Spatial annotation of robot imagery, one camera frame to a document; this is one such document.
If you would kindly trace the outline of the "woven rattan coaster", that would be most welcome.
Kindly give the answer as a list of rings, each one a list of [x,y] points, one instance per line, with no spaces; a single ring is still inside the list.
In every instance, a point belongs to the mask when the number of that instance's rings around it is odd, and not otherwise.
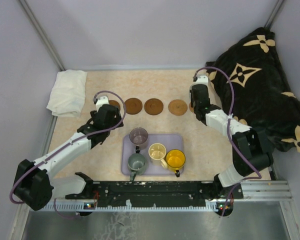
[[[188,108],[192,113],[194,113],[194,104],[192,102],[189,103]]]
[[[174,99],[168,104],[168,110],[175,116],[182,116],[187,112],[188,106],[185,101]]]

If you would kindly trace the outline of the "dark wooden coaster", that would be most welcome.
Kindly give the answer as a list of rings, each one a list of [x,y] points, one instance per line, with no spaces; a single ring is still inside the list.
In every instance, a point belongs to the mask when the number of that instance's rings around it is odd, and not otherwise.
[[[132,97],[125,102],[126,112],[129,115],[136,115],[143,109],[143,103],[140,99]]]
[[[118,108],[119,110],[121,109],[120,104],[116,100],[109,100],[108,102],[111,106],[114,106],[114,107]]]
[[[144,110],[147,114],[159,115],[164,109],[164,104],[160,99],[150,98],[144,104]]]

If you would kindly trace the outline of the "purple glass cup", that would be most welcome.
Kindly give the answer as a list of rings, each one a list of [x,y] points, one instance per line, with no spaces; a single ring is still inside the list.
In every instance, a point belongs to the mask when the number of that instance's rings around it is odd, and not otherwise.
[[[136,127],[129,133],[129,139],[135,146],[135,152],[140,153],[148,146],[149,134],[143,127]]]

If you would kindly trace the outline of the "yellow mug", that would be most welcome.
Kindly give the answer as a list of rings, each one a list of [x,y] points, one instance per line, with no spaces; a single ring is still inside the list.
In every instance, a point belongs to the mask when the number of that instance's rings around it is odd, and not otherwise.
[[[167,168],[179,178],[186,163],[186,156],[181,150],[172,149],[166,155],[166,163]]]

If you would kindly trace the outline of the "cream mug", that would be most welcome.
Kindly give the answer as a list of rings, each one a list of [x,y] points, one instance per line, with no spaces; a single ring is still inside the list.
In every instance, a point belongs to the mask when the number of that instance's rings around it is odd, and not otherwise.
[[[167,149],[161,143],[154,143],[148,149],[148,155],[152,164],[161,166],[164,169],[168,168],[168,164],[166,162],[166,154]]]

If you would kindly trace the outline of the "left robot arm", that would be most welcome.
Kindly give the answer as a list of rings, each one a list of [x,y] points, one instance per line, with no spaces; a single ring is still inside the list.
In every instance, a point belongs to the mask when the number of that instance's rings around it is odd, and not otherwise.
[[[48,154],[34,160],[23,160],[17,166],[10,201],[28,205],[38,211],[52,199],[78,194],[87,199],[93,195],[94,186],[79,175],[55,179],[64,167],[80,155],[103,144],[111,130],[123,127],[120,110],[113,105],[103,104],[90,112],[90,119],[68,139]]]

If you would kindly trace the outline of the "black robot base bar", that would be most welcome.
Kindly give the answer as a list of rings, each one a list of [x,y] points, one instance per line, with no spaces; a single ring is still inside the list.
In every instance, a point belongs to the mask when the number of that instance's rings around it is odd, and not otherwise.
[[[100,181],[88,183],[67,200],[96,200],[98,207],[204,207],[207,200],[225,199],[231,187],[212,181]]]

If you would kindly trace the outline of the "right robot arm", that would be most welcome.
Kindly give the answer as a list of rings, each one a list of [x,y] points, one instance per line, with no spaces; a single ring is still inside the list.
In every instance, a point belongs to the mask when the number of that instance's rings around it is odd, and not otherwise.
[[[219,198],[225,198],[231,192],[231,186],[237,184],[252,173],[270,167],[273,155],[266,132],[260,127],[250,127],[226,114],[217,105],[211,104],[208,86],[193,84],[189,88],[190,105],[200,122],[227,137],[232,146],[232,164],[214,178],[213,192]]]

